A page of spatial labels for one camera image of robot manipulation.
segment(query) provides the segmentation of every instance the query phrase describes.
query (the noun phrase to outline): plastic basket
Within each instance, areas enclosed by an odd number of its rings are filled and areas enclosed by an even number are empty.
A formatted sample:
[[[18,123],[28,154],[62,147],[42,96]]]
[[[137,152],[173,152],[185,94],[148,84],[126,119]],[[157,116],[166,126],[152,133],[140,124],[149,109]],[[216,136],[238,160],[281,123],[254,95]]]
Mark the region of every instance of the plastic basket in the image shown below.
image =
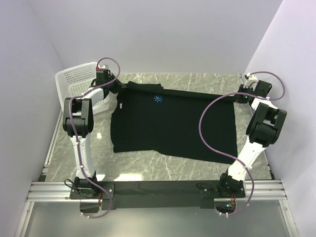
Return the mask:
[[[85,93],[90,87],[91,81],[96,78],[97,63],[85,63],[56,73],[55,80],[61,109],[64,111],[64,100]],[[99,113],[109,108],[111,97],[96,103],[92,110]]]

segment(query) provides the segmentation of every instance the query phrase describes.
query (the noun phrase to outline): white wall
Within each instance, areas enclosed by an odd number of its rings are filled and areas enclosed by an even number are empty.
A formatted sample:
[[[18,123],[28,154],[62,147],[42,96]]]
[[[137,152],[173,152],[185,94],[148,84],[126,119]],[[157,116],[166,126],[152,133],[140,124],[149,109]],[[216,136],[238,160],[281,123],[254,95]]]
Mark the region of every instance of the white wall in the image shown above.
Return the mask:
[[[281,3],[29,1],[65,67],[110,56],[130,73],[243,73]]]
[[[0,1],[0,34],[0,230],[10,237],[46,158],[64,67],[26,0]]]
[[[246,70],[272,71],[286,84],[285,98],[275,104],[287,110],[288,116],[267,156],[276,177],[283,181],[304,237],[316,233],[315,12],[314,0],[284,0]],[[280,86],[273,93],[277,94]]]

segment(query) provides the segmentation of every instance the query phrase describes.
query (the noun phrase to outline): marble table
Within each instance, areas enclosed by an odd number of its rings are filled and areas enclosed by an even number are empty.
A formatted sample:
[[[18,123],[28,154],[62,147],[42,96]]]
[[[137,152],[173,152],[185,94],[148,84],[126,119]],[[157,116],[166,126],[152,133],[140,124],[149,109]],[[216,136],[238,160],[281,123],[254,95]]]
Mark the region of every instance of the marble table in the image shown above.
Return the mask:
[[[122,82],[161,83],[166,89],[177,89],[212,94],[236,92],[241,84],[239,74],[123,74]],[[213,180],[219,179],[228,164],[165,156],[155,151],[113,153],[110,138],[111,114],[116,108],[116,98],[107,111],[94,115],[94,129],[91,134],[91,155],[98,174],[98,180]],[[252,113],[249,105],[236,104],[237,147],[241,151],[245,131]],[[49,157],[47,182],[74,179],[76,163],[73,146],[61,121],[55,137],[55,144]],[[265,154],[255,161],[251,173],[254,179],[271,179],[270,167]]]

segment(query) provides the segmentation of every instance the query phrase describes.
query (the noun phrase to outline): black t-shirt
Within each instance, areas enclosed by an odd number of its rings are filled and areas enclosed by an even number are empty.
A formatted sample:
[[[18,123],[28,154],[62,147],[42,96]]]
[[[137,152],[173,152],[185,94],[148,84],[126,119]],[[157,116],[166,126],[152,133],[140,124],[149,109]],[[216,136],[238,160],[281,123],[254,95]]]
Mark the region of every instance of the black t-shirt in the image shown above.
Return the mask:
[[[118,93],[112,114],[114,152],[155,150],[161,154],[232,164],[201,141],[198,122],[220,95],[164,89],[161,84],[129,82]],[[217,150],[237,156],[234,99],[224,98],[206,112],[202,133]]]

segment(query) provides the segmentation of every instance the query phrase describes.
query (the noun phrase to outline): black cloth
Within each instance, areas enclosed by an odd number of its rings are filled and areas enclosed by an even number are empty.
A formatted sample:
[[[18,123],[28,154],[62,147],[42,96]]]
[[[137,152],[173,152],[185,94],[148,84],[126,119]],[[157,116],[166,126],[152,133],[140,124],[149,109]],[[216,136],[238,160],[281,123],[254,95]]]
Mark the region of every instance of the black cloth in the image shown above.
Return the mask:
[[[126,85],[118,93],[111,119],[115,153],[155,150],[168,156],[234,162],[207,148],[198,133],[202,112],[219,95],[168,90],[161,84],[130,81]],[[211,106],[204,116],[202,133],[215,149],[237,156],[233,102],[233,98],[224,98]]]

